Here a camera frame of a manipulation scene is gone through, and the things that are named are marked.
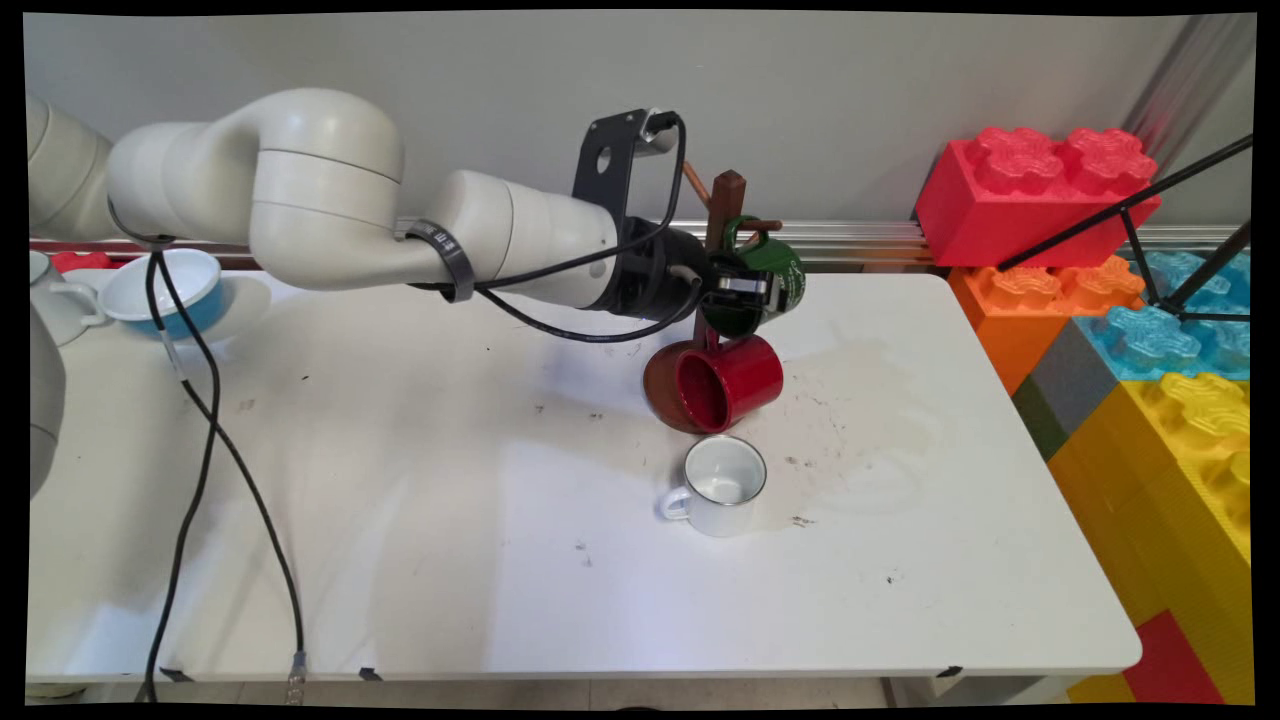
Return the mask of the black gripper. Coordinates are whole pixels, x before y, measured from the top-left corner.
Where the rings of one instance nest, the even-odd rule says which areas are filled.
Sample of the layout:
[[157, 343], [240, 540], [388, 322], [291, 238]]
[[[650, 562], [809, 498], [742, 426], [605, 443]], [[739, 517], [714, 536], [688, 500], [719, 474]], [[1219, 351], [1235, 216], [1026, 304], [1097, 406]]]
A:
[[780, 275], [765, 275], [733, 252], [709, 255], [700, 240], [666, 228], [655, 238], [618, 255], [618, 314], [659, 320], [680, 310], [690, 283], [673, 275], [672, 266], [695, 272], [703, 284], [716, 282], [716, 304], [759, 313], [787, 313], [794, 293]]

